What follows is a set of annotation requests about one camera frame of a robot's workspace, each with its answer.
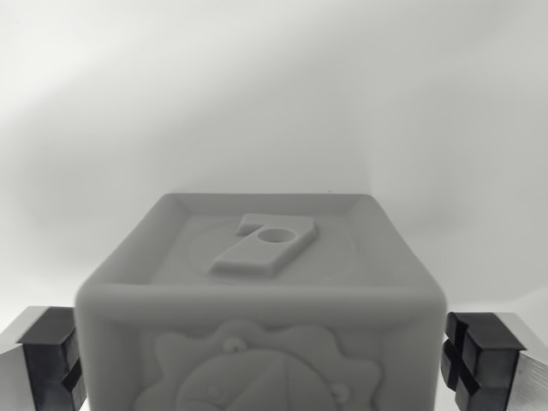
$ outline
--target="circular hole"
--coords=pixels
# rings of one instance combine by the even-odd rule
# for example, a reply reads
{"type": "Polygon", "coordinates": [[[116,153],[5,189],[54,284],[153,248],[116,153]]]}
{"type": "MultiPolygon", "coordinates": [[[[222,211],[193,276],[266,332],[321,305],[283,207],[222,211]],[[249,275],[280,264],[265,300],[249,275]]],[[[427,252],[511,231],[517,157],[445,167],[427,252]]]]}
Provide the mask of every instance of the circular hole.
{"type": "Polygon", "coordinates": [[[286,242],[294,238],[295,234],[288,229],[265,229],[259,233],[259,239],[266,242],[286,242]]]}

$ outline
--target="cube top face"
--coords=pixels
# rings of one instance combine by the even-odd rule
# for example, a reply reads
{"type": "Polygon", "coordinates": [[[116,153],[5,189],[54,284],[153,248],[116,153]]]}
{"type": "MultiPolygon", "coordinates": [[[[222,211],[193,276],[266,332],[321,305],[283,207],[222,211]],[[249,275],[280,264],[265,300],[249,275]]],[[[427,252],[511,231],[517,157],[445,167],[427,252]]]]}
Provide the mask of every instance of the cube top face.
{"type": "Polygon", "coordinates": [[[168,194],[99,271],[187,289],[431,282],[375,200],[349,194],[168,194]]]}

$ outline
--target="number 7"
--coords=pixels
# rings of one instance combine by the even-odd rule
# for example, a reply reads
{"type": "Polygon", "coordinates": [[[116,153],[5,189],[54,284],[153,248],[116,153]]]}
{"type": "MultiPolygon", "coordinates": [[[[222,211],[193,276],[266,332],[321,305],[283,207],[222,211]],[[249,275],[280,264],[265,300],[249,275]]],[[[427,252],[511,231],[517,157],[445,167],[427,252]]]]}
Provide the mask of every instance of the number 7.
{"type": "Polygon", "coordinates": [[[211,272],[273,276],[302,253],[318,231],[312,217],[245,214],[236,234],[246,237],[219,254],[211,272]]]}

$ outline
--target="white backdrop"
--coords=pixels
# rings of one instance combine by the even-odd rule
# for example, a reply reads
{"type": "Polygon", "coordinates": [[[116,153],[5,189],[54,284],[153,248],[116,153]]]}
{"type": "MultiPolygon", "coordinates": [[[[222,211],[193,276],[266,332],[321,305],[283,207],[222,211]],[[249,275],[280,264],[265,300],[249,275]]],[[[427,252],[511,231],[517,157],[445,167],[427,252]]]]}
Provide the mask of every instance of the white backdrop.
{"type": "Polygon", "coordinates": [[[331,192],[375,196],[450,309],[548,341],[547,15],[0,0],[0,328],[72,305],[163,193],[331,192]]]}

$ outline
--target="embossed sun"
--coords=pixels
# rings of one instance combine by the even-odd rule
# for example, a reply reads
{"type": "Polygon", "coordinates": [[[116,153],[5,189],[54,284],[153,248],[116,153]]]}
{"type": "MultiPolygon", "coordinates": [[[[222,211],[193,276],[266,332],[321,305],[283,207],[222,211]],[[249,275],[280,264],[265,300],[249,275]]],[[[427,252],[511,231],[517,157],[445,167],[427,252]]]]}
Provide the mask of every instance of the embossed sun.
{"type": "Polygon", "coordinates": [[[170,332],[158,337],[156,356],[163,376],[137,411],[166,398],[177,411],[373,411],[380,380],[376,362],[344,356],[315,325],[268,331],[235,320],[206,338],[170,332]]]}

